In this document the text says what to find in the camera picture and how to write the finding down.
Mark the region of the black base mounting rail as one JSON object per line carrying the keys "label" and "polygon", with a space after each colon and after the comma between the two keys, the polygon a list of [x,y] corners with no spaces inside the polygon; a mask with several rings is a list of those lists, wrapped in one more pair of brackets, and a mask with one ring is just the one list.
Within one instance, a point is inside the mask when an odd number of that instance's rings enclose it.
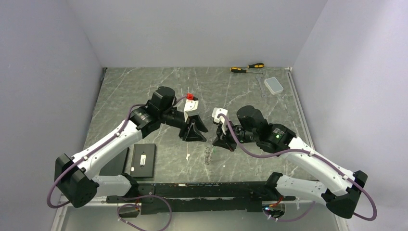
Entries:
{"label": "black base mounting rail", "polygon": [[293,201],[265,187],[264,181],[140,183],[143,215],[173,212],[234,211],[259,212],[263,206]]}

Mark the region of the black flat box near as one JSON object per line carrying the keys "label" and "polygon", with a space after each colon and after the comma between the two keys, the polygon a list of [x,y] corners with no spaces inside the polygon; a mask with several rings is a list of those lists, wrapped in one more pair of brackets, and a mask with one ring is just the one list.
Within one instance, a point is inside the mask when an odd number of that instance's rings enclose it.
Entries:
{"label": "black flat box near", "polygon": [[133,146],[130,176],[140,179],[154,177],[156,145],[154,143],[137,143]]}

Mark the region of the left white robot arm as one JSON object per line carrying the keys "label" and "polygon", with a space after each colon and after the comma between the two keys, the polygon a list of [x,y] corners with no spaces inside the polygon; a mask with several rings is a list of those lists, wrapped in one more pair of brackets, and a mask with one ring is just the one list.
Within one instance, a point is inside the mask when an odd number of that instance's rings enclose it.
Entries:
{"label": "left white robot arm", "polygon": [[134,201],[140,193],[139,184],[132,176],[126,173],[101,176],[100,170],[125,148],[143,140],[162,124],[178,128],[178,136],[183,141],[205,142],[203,133],[208,129],[198,115],[198,98],[188,93],[183,99],[184,109],[179,111],[176,105],[180,100],[175,91],[170,87],[159,87],[146,103],[131,106],[125,119],[95,144],[73,156],[59,156],[55,161],[54,183],[47,195],[47,205],[59,208],[51,202],[55,188],[75,208],[103,196]]}

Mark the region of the yellow black screwdriver lower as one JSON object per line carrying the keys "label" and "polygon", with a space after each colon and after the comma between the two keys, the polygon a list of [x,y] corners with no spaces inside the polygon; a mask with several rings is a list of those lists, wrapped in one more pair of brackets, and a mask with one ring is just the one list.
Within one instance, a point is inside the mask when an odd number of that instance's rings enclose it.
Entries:
{"label": "yellow black screwdriver lower", "polygon": [[254,71],[248,71],[247,69],[242,69],[239,67],[231,67],[230,72],[232,73],[250,73],[250,74],[263,74],[262,72],[254,72]]}

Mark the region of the clear plastic box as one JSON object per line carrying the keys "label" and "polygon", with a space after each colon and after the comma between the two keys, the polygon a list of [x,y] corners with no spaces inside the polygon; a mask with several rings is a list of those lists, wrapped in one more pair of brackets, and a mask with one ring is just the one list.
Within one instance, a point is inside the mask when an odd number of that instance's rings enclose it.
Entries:
{"label": "clear plastic box", "polygon": [[276,79],[276,77],[267,78],[264,80],[266,88],[270,91],[272,95],[279,94],[283,91],[283,86]]}

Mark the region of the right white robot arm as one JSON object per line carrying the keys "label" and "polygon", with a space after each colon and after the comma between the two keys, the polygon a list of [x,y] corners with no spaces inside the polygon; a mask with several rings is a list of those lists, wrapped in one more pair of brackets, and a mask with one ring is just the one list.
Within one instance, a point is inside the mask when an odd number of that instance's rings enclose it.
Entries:
{"label": "right white robot arm", "polygon": [[218,126],[213,145],[230,151],[240,148],[255,158],[279,157],[296,164],[315,178],[302,180],[273,172],[265,184],[271,200],[293,196],[325,205],[335,215],[363,218],[355,212],[368,175],[351,171],[330,161],[306,144],[294,131],[278,123],[269,123],[261,111],[247,105],[237,112],[239,124],[233,125],[228,111],[215,108],[213,122]]}

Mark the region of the aluminium frame rail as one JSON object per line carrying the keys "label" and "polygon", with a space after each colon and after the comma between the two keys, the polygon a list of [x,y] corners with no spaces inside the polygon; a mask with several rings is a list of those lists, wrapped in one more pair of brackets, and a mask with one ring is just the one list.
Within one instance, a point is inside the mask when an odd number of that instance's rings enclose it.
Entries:
{"label": "aluminium frame rail", "polygon": [[283,110],[285,124],[295,135],[289,144],[289,153],[284,154],[285,174],[282,178],[283,193],[327,205],[337,198],[340,177],[326,164],[327,159],[314,149],[314,144],[300,103],[292,73],[284,69]]}

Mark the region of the orange black screwdriver upper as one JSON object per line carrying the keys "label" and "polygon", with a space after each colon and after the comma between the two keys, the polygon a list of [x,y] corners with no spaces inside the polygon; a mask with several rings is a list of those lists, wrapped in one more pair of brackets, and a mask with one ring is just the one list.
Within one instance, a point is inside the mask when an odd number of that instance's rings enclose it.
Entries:
{"label": "orange black screwdriver upper", "polygon": [[245,66],[245,68],[249,68],[249,69],[260,69],[263,68],[265,65],[263,63],[255,63],[255,64],[249,64],[247,66]]}

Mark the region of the small silver wrench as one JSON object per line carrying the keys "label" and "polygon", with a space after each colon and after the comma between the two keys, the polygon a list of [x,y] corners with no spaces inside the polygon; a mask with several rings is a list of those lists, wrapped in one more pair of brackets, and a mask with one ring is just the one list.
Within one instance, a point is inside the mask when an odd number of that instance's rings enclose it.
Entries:
{"label": "small silver wrench", "polygon": [[266,94],[264,86],[263,86],[262,77],[261,76],[256,76],[255,78],[256,78],[256,80],[257,80],[257,82],[259,84],[260,90],[261,90],[261,97],[266,98],[267,94]]}

